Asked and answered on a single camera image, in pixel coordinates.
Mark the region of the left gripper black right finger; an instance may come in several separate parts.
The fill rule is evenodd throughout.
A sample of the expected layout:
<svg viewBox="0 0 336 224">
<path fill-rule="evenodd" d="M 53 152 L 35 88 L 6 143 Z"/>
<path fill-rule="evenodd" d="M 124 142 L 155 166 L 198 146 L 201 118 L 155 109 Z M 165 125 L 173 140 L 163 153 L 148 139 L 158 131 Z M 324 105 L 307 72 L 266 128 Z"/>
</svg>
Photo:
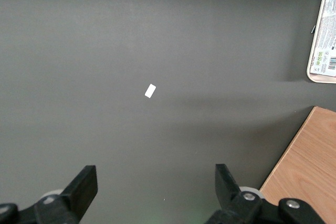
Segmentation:
<svg viewBox="0 0 336 224">
<path fill-rule="evenodd" d="M 325 223 L 305 201 L 283 198 L 275 206 L 252 191 L 242 191 L 225 164 L 215 166 L 220 210 L 207 223 Z"/>
</svg>

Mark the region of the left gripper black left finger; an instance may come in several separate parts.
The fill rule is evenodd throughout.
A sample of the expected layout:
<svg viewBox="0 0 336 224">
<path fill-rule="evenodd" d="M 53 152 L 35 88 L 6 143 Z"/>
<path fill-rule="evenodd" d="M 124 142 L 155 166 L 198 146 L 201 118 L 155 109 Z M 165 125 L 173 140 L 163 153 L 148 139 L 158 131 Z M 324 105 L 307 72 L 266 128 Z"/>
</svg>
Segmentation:
<svg viewBox="0 0 336 224">
<path fill-rule="evenodd" d="M 80 223 L 97 192 L 96 167 L 87 165 L 65 189 L 46 193 L 26 209 L 1 204 L 1 223 Z"/>
</svg>

